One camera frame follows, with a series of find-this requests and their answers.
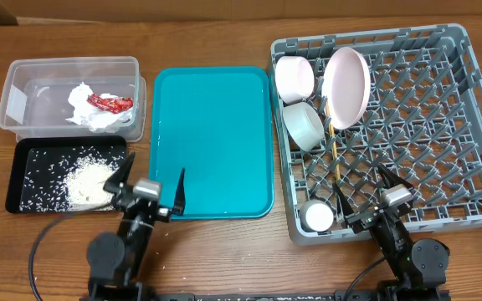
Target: wooden table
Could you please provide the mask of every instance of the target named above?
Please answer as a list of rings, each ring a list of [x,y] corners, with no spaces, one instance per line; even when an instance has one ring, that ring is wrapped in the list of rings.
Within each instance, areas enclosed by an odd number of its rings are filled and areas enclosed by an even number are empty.
[[[148,112],[157,74],[172,66],[252,64],[266,68],[277,38],[323,33],[462,23],[482,70],[482,16],[335,18],[246,23],[135,23],[0,28],[0,97],[15,59],[132,55],[147,81]],[[150,118],[131,181],[147,175]],[[16,145],[0,129],[0,300],[32,300],[27,265],[31,244],[52,216],[11,215],[4,209]],[[347,288],[381,255],[370,241],[297,247],[289,237],[274,138],[275,203],[267,217],[244,221],[175,222],[159,225],[142,278],[161,293],[324,293]],[[38,250],[35,274],[46,300],[76,300],[86,292],[85,250],[102,230],[115,230],[117,214],[79,217],[56,227]],[[482,229],[434,234],[451,248],[448,282],[455,300],[482,300]],[[358,288],[391,278],[386,264]]]

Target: red object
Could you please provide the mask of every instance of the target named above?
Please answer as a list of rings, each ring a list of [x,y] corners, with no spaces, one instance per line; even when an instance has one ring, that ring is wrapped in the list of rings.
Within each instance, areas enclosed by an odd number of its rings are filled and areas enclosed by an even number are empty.
[[[96,93],[89,96],[89,98],[87,98],[87,102],[100,110],[108,111],[113,114],[118,114],[133,106],[133,99],[131,99],[131,97],[113,97],[102,99]]]

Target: blue tray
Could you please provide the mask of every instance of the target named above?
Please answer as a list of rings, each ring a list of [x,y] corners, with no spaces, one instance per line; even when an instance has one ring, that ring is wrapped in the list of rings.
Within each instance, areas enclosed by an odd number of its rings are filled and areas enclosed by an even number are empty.
[[[269,82],[254,66],[163,70],[156,78],[148,177],[172,206],[185,167],[178,219],[262,217],[274,203]]]

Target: black tray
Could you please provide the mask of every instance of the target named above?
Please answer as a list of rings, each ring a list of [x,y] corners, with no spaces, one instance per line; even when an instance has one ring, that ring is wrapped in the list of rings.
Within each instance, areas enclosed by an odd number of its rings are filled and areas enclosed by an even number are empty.
[[[56,203],[59,203],[57,212],[64,212],[64,209],[61,211],[61,208],[64,208],[61,204],[66,203],[64,193],[56,196],[60,197],[59,200],[51,201],[51,197],[47,199],[45,196],[48,192],[42,195],[41,191],[49,190],[51,181],[60,180],[68,172],[59,166],[61,156],[65,157],[64,164],[71,166],[77,158],[87,156],[89,153],[92,153],[92,156],[106,158],[108,163],[120,164],[126,158],[126,141],[120,136],[30,138],[19,141],[14,151],[13,168],[8,183],[5,202],[7,211],[53,213],[56,212]],[[34,177],[33,185],[27,185],[26,177],[28,179]]]

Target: gray dish rack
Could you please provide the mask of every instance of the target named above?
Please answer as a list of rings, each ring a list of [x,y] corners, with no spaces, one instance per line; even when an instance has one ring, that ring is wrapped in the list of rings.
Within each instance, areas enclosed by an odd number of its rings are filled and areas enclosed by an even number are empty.
[[[366,59],[371,97],[361,120],[331,138],[321,98],[322,75],[330,56],[352,47]],[[274,82],[282,56],[307,58],[316,77],[315,93],[303,101],[318,112],[325,139],[304,152],[289,138],[284,104]],[[378,200],[384,164],[417,189],[413,211],[403,218],[410,232],[482,227],[482,77],[466,30],[458,24],[395,28],[284,38],[271,45],[269,78],[279,140],[280,169],[291,239],[299,245],[369,238],[332,226],[307,232],[298,211],[322,200],[336,209],[331,184],[339,163],[341,187],[361,211]],[[338,158],[331,146],[337,143]]]

